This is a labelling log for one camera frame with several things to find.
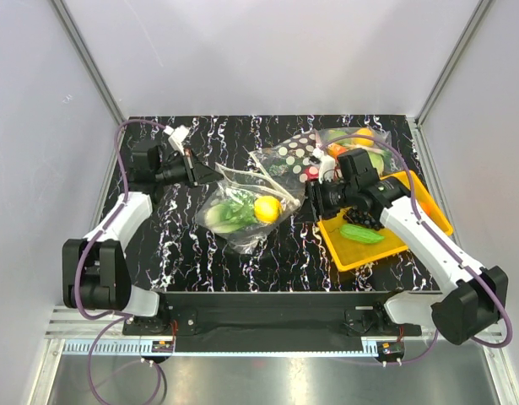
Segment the green fake bok choy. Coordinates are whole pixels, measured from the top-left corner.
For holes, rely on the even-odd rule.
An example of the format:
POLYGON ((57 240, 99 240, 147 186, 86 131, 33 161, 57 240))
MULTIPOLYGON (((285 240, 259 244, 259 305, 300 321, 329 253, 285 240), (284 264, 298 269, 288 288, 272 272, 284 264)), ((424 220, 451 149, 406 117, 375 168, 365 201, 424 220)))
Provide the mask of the green fake bok choy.
POLYGON ((253 197, 243 197, 214 204, 204 214, 205 225, 216 234, 229 234, 257 224, 253 203, 253 197))

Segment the clear zip bag with mushroom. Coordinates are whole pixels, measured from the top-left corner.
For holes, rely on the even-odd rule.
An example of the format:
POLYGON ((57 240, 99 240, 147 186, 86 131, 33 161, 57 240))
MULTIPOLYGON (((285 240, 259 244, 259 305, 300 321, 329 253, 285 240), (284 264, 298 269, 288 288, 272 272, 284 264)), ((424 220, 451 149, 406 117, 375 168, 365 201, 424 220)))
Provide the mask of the clear zip bag with mushroom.
MULTIPOLYGON (((316 147, 319 146, 318 131, 310 130, 308 132, 316 133, 316 147)), ((301 183, 298 176, 289 172, 284 168, 284 161, 278 157, 278 145, 270 148, 260 148, 249 153, 255 166, 265 175, 269 176, 278 186, 283 188, 294 199, 301 200, 305 194, 305 182, 301 183)))

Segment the clear zip bag with lemon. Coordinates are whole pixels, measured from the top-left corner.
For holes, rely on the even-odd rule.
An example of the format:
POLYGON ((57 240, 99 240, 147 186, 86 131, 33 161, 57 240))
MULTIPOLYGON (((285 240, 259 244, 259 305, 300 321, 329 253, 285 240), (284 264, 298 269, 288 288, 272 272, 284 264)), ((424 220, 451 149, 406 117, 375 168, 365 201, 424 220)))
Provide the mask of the clear zip bag with lemon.
POLYGON ((281 176, 221 164, 216 171, 221 179, 196 213, 195 222, 240 254, 253 253, 304 201, 303 177, 286 165, 281 176))

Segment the yellow fake lemon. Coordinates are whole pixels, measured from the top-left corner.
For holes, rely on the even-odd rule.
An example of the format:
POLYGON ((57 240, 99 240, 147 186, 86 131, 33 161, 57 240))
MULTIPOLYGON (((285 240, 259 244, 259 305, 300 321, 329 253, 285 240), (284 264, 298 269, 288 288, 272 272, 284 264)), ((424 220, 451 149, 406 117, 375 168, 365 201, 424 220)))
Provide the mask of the yellow fake lemon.
POLYGON ((275 223, 282 213, 281 202, 273 196, 261 196, 254 202, 256 219, 265 224, 275 223))

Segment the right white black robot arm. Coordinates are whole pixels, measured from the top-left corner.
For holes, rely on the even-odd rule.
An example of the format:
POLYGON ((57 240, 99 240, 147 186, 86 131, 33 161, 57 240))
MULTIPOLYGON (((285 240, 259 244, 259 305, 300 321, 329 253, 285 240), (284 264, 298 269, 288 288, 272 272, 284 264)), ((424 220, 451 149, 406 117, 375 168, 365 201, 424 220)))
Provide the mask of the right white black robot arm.
POLYGON ((486 268, 457 246, 419 206, 412 181, 380 178, 362 149, 341 154, 338 163, 340 179, 305 184, 305 207, 314 220, 332 219, 344 208, 369 214, 373 224, 404 242, 440 288, 438 295, 392 293, 372 313, 373 327, 386 335, 404 324, 433 327, 460 345, 503 321, 506 335, 499 345, 508 345, 513 331, 505 310, 507 274, 498 266, 486 268))

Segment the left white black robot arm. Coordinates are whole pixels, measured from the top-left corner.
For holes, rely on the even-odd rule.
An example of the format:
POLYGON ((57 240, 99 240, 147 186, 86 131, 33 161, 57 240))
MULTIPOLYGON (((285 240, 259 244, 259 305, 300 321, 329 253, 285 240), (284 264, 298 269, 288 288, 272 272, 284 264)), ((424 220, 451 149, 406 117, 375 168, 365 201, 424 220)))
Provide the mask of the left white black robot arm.
POLYGON ((166 153, 157 143, 145 141, 132 151, 123 178, 127 188, 106 217, 83 238, 69 239, 62 247, 63 302, 89 320, 100 316, 88 310, 102 310, 103 316, 139 316, 150 332, 161 334, 170 327, 171 313, 159 306, 159 294, 132 284, 125 250, 166 187, 202 186, 223 176, 189 148, 177 144, 166 153))

